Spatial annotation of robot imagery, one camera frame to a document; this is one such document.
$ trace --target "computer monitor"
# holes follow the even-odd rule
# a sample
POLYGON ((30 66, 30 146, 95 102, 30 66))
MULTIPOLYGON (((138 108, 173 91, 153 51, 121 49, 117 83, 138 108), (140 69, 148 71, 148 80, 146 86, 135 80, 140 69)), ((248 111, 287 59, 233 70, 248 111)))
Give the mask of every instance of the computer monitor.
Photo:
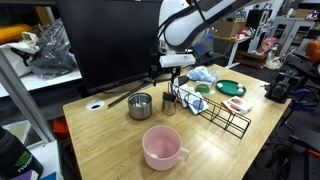
POLYGON ((161 0, 57 0, 89 93, 147 77, 161 0))

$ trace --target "cardboard box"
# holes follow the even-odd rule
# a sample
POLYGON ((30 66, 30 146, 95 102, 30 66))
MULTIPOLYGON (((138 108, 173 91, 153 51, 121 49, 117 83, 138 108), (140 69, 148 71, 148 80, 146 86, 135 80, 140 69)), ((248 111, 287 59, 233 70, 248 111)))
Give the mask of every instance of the cardboard box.
POLYGON ((221 37, 234 37, 236 34, 240 34, 244 28, 246 22, 235 21, 220 21, 213 25, 215 29, 215 36, 221 37))
POLYGON ((298 9, 293 11, 291 16, 295 18, 306 18, 311 12, 312 10, 310 9, 298 9))

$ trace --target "black wire rack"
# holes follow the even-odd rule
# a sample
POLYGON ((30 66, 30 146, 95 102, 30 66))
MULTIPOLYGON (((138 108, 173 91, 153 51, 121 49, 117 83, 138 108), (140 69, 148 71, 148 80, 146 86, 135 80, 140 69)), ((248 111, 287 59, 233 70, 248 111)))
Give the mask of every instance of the black wire rack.
POLYGON ((179 88, 169 83, 170 91, 174 91, 178 102, 185 104, 193 109, 194 114, 198 114, 211 123, 223 128, 225 131, 242 139, 246 133, 251 120, 241 114, 233 113, 223 105, 216 103, 208 98, 203 98, 196 93, 190 93, 185 89, 179 88))

